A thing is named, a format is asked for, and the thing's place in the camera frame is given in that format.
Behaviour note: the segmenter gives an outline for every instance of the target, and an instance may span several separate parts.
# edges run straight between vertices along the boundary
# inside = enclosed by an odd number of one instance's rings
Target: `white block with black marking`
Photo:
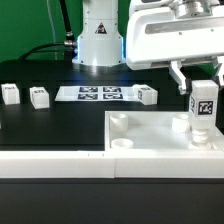
[[[212,80],[192,82],[189,122],[193,129],[215,127],[219,87]]]
[[[138,98],[138,90],[141,89],[141,88],[145,88],[145,87],[149,87],[149,86],[147,86],[146,84],[143,84],[143,85],[135,84],[135,85],[133,85],[132,90],[133,90],[133,93],[134,93],[134,97]]]
[[[49,108],[49,94],[44,87],[30,88],[30,100],[35,109]]]
[[[144,105],[157,104],[158,92],[151,87],[143,87],[138,90],[138,99]]]
[[[19,104],[19,90],[16,84],[3,84],[2,86],[2,97],[6,105]]]

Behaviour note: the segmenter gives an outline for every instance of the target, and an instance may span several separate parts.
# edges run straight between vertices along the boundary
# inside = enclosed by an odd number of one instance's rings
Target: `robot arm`
[[[217,0],[132,0],[127,32],[131,69],[169,67],[181,94],[190,92],[180,68],[212,63],[224,86],[224,6]]]

